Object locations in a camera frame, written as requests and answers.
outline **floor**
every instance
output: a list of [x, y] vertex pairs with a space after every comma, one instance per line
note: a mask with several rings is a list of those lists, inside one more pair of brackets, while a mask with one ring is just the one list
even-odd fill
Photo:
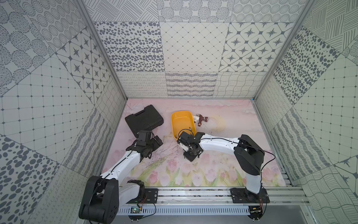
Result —
[[[192, 114], [209, 117], [198, 132], [218, 137], [250, 136], [262, 149], [271, 152], [265, 134], [250, 100], [181, 100], [181, 99], [129, 99], [121, 117], [103, 172], [111, 168], [135, 140], [124, 118], [143, 110], [152, 104], [164, 118], [164, 124], [153, 133], [163, 145], [145, 158], [126, 177], [128, 180], [142, 180], [145, 186], [245, 186], [245, 172], [237, 159], [225, 153], [204, 151], [199, 159], [190, 163], [183, 156], [183, 150], [176, 143], [171, 131], [170, 116], [173, 112], [188, 110]], [[264, 163], [273, 156], [266, 153]], [[276, 161], [270, 162], [262, 172], [264, 186], [286, 186]]]

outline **black plastic case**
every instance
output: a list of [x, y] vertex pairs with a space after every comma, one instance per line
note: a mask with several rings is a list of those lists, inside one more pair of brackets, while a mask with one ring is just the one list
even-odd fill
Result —
[[151, 131], [164, 123], [163, 117], [153, 105], [146, 106], [136, 114], [128, 115], [125, 120], [136, 138], [140, 130]]

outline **patterned wallpaper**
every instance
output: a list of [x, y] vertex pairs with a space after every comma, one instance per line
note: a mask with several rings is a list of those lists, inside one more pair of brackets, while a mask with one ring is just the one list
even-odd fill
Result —
[[0, 3], [0, 222], [73, 223], [125, 100], [72, 0]]
[[357, 14], [357, 1], [317, 0], [256, 101], [320, 223], [358, 221]]
[[305, 3], [85, 0], [127, 97], [163, 98], [251, 99]]

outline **diamond grid pattern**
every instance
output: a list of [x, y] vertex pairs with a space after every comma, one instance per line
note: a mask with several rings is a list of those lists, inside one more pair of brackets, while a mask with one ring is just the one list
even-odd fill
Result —
[[293, 23], [230, 23], [221, 57], [222, 72], [267, 72]]
[[160, 22], [166, 72], [217, 72], [227, 23]]
[[101, 111], [101, 115], [112, 128], [112, 131], [116, 130], [126, 104], [115, 82], [113, 77], [110, 76], [104, 93], [100, 95], [96, 102], [96, 108]]
[[357, 70], [340, 55], [294, 106], [332, 162], [358, 155]]
[[1, 98], [0, 131], [61, 162], [93, 104], [56, 55]]
[[266, 72], [219, 72], [214, 97], [253, 97]]
[[110, 75], [87, 28], [66, 43], [56, 55], [89, 100], [96, 104]]

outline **yellow plastic container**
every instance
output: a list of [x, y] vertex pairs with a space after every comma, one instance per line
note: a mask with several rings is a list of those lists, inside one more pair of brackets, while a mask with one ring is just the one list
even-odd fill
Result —
[[195, 123], [193, 120], [193, 115], [189, 111], [178, 111], [174, 112], [171, 115], [171, 127], [173, 129], [173, 137], [178, 140], [181, 130], [188, 134], [196, 134]]

